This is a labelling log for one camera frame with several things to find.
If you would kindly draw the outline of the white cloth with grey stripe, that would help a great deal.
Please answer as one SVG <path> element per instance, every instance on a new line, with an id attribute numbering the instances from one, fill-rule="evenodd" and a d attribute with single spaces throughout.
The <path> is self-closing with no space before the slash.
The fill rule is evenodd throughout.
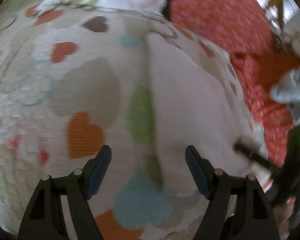
<path id="1" fill-rule="evenodd" d="M 229 54 L 201 37 L 169 41 L 150 33 L 146 44 L 164 192 L 190 196 L 197 191 L 185 161 L 190 145 L 227 174 L 258 174 L 257 166 L 233 149 L 238 141 L 250 147 L 262 141 Z"/>

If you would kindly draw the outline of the heart patterned quilt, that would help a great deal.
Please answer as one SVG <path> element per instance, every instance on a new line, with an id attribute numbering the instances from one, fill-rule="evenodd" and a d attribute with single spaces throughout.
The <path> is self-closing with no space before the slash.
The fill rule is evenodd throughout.
<path id="1" fill-rule="evenodd" d="M 106 239 L 190 239 L 207 208 L 198 190 L 164 192 L 155 147 L 146 36 L 200 37 L 143 12 L 0 6 L 0 226 L 16 235 L 43 175 L 68 175 L 109 145 L 89 201 Z"/>

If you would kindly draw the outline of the wooden chair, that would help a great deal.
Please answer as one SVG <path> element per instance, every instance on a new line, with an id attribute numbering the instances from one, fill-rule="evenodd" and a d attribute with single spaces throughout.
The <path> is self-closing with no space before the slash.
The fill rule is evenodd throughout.
<path id="1" fill-rule="evenodd" d="M 288 21 L 285 17 L 285 5 L 289 2 L 289 0 L 268 0 L 264 6 L 271 31 L 281 41 L 287 39 L 289 35 L 285 31 L 285 23 Z"/>

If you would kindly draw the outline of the orange floral pillow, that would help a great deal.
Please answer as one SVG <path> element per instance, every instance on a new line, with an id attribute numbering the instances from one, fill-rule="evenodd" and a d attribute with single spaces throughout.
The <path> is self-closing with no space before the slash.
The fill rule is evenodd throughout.
<path id="1" fill-rule="evenodd" d="M 230 54 L 253 119 L 262 125 L 269 159 L 282 165 L 288 131 L 287 107 L 273 101 L 270 89 L 300 57 L 278 51 L 264 10 L 256 0 L 171 0 L 173 23 L 212 41 Z"/>

